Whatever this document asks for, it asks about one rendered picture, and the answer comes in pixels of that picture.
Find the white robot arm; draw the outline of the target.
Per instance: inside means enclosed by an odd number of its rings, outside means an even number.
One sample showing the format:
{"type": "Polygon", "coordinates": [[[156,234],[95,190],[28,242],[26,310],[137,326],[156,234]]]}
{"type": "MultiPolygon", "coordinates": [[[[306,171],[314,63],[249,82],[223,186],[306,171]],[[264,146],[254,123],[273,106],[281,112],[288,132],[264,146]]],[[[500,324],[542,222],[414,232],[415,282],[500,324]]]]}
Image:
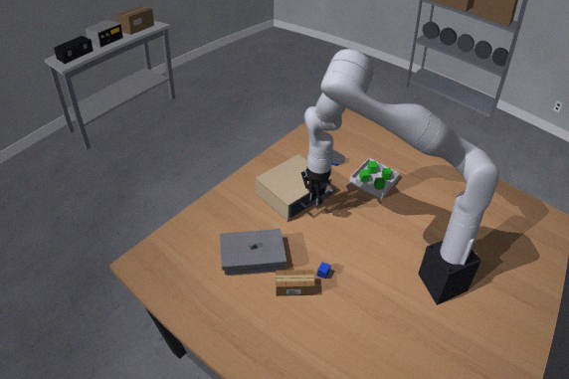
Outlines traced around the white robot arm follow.
{"type": "Polygon", "coordinates": [[[461,173],[467,187],[456,197],[440,253],[446,262],[464,265],[494,194],[498,169],[482,149],[461,138],[425,107],[386,104],[368,96],[372,76],[372,62],[358,51],[341,50],[332,58],[318,103],[304,114],[309,135],[307,168],[326,173],[332,163],[345,162],[333,149],[333,137],[325,132],[340,128],[345,108],[376,122],[420,152],[445,159],[461,173]]]}

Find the brown cardboard box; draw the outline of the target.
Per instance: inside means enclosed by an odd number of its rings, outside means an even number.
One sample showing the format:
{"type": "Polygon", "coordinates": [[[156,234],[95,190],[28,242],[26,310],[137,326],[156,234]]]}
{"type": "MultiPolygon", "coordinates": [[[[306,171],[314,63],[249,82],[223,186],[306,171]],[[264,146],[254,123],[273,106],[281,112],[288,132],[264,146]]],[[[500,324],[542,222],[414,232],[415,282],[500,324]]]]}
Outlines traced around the brown cardboard box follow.
{"type": "Polygon", "coordinates": [[[315,287],[313,270],[277,271],[276,285],[277,296],[313,295],[315,287]]]}

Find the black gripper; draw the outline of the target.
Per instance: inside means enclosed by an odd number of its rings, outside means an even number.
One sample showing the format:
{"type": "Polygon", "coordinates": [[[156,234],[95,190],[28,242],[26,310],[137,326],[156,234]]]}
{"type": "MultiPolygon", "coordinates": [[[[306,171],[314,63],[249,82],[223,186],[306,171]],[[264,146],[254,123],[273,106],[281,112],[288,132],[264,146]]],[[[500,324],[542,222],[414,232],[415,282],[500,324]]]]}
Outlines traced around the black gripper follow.
{"type": "Polygon", "coordinates": [[[301,172],[301,176],[303,179],[304,186],[306,189],[308,188],[308,191],[309,191],[309,199],[311,202],[316,199],[316,202],[315,202],[316,206],[319,206],[320,204],[322,204],[322,201],[325,198],[328,198],[335,191],[334,188],[331,189],[329,186],[328,179],[329,179],[330,173],[331,173],[331,169],[326,173],[314,173],[314,172],[310,171],[307,167],[306,167],[306,170],[301,172]],[[316,179],[316,181],[314,179],[316,179]],[[309,182],[309,184],[307,184],[307,181],[309,182]],[[326,189],[326,191],[325,191],[325,189],[326,189]],[[324,191],[325,191],[325,194],[324,194],[324,191]]]}

